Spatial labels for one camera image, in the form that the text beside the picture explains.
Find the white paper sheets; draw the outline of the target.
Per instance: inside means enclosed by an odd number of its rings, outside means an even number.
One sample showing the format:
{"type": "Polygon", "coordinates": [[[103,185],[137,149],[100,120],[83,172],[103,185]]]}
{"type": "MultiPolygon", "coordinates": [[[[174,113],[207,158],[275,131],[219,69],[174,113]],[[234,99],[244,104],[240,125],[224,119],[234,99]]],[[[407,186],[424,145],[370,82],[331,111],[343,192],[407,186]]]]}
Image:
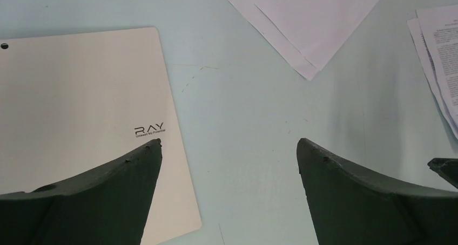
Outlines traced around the white paper sheets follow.
{"type": "Polygon", "coordinates": [[[379,0],[228,0],[289,65],[312,80],[379,0]]]}

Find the finger tip of the dark right gripper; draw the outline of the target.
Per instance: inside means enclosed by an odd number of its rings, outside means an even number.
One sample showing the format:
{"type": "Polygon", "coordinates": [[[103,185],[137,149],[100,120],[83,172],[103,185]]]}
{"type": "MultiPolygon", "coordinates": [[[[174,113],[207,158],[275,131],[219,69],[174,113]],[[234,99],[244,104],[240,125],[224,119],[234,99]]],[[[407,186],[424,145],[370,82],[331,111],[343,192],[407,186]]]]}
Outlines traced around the finger tip of the dark right gripper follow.
{"type": "Polygon", "coordinates": [[[455,188],[457,185],[457,159],[433,158],[427,163],[429,168],[450,183],[455,188]]]}

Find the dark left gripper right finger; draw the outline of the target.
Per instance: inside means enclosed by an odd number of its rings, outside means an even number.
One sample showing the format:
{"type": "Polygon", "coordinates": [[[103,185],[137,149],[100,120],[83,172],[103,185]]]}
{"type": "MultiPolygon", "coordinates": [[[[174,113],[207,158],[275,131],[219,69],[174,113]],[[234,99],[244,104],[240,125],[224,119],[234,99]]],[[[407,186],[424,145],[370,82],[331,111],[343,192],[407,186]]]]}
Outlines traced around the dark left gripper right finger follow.
{"type": "Polygon", "coordinates": [[[306,138],[297,161],[320,244],[457,244],[457,192],[383,175],[306,138]]]}

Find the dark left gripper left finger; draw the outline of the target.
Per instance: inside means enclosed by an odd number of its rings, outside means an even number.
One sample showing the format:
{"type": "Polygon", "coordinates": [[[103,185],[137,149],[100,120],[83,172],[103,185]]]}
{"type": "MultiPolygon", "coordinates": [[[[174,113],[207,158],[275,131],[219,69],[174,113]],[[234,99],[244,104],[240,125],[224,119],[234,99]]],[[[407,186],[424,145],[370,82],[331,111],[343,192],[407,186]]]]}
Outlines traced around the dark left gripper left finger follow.
{"type": "Polygon", "coordinates": [[[1,195],[1,244],[140,244],[161,141],[32,192],[1,195]]]}

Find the beige and black file folder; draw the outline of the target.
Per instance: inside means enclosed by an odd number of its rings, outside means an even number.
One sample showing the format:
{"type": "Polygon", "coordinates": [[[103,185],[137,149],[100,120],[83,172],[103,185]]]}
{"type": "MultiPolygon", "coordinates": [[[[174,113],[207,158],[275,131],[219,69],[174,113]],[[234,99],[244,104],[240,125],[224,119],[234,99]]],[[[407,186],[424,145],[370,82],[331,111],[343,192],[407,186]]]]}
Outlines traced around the beige and black file folder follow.
{"type": "Polygon", "coordinates": [[[1,193],[32,191],[160,139],[142,244],[202,226],[154,27],[1,40],[1,193]]]}

